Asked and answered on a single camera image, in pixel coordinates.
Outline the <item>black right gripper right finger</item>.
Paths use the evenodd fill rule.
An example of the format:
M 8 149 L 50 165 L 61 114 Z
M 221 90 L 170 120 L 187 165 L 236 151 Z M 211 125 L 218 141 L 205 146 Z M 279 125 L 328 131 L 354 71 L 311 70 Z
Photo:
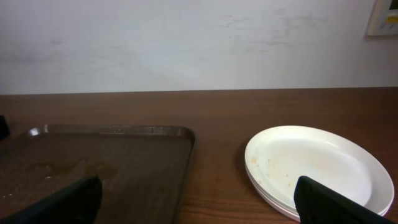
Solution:
M 301 224 L 394 224 L 307 176 L 298 178 L 294 202 Z

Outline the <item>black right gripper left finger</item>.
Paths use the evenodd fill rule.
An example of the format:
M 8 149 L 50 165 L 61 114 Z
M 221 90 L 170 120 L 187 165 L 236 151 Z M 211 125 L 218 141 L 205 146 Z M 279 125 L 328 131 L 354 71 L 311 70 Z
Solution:
M 92 224 L 101 207 L 103 187 L 96 176 L 81 179 L 37 203 L 1 219 L 2 224 Z

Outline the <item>cream white plate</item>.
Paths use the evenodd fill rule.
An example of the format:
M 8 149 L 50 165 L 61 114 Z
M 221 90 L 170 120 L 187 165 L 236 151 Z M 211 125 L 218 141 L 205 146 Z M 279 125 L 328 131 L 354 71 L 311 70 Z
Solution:
M 277 126 L 253 136 L 244 153 L 246 172 L 261 196 L 298 220 L 294 191 L 307 176 L 379 215 L 394 200 L 385 167 L 368 151 L 339 135 L 306 126 Z

